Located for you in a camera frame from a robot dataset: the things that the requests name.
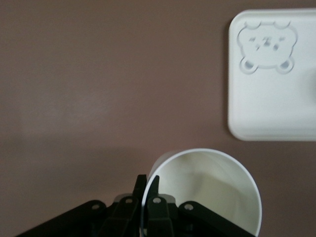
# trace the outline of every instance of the square white plate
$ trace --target square white plate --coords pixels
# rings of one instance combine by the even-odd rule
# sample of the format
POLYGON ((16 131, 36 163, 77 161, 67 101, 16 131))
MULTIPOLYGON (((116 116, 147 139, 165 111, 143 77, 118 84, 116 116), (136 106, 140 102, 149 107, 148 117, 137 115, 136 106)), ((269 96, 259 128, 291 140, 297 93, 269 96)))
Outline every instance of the square white plate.
POLYGON ((316 141, 316 9, 233 19, 228 121, 241 140, 316 141))

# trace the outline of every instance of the embossed bear design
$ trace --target embossed bear design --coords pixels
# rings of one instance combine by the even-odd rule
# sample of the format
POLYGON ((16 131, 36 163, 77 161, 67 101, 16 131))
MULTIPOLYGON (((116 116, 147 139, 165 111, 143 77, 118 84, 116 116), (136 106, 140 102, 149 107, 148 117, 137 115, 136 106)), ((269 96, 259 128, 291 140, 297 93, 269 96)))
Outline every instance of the embossed bear design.
POLYGON ((286 74, 294 67, 291 55, 297 34, 290 24, 280 26, 274 22, 250 26, 245 23, 237 41, 243 55, 240 68, 246 74, 252 74, 258 68, 275 68, 286 74))

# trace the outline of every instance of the paper cup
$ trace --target paper cup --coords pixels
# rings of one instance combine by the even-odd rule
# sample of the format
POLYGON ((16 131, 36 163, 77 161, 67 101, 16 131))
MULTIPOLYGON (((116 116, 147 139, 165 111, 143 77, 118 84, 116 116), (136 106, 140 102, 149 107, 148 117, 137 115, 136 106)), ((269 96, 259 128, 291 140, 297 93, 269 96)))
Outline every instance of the paper cup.
POLYGON ((160 157, 149 174, 142 216, 156 175, 160 177, 159 193, 174 196, 177 206, 197 201, 258 236, 262 220, 258 188, 246 168, 230 155, 212 149, 191 149, 160 157))

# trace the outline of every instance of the brown background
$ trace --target brown background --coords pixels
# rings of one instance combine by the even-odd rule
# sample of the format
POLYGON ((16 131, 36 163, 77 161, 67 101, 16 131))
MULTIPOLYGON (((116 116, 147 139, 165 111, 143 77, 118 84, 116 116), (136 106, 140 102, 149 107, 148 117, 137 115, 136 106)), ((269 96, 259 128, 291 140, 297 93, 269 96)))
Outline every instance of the brown background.
POLYGON ((315 142, 227 127, 228 27, 315 0, 2 0, 0 236, 132 191, 165 152, 224 151, 262 196, 261 237, 314 237, 315 142))

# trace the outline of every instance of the cup rim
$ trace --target cup rim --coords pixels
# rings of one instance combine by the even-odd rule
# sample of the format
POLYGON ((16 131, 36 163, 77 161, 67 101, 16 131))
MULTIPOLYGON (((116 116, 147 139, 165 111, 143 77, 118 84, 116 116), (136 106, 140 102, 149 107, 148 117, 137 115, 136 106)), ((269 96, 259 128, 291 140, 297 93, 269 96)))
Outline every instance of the cup rim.
POLYGON ((158 172, 169 162, 171 162, 172 160, 188 154, 188 153, 194 153, 194 152, 208 152, 208 153, 214 153, 214 154, 218 154, 221 155, 224 158, 229 159, 230 161, 234 162, 235 164, 237 164, 242 170, 243 172, 247 175, 247 177, 249 178, 250 182, 252 183, 252 186, 254 187, 254 191, 256 193, 257 199, 259 201, 259 218, 258 218, 258 227, 255 233, 255 236, 259 235, 259 231, 261 228, 261 223, 262 223, 262 201, 261 201, 261 197, 260 197, 260 193, 259 193, 259 189, 257 187, 256 182, 254 181, 253 177, 251 176, 251 174, 249 173, 249 171, 235 158, 233 158, 232 156, 230 156, 229 154, 219 151, 219 150, 215 150, 215 149, 209 149, 209 148, 193 148, 193 149, 188 149, 188 150, 182 150, 182 151, 173 151, 173 152, 168 152, 165 153, 164 155, 162 155, 153 165, 152 170, 149 173, 149 178, 147 181, 147 185, 144 191, 144 195, 142 198, 142 202, 141 202, 141 234, 144 237, 144 211, 145 211, 145 204, 146 204, 146 198, 148 195, 148 191, 149 188, 155 178, 155 176, 158 174, 158 172))

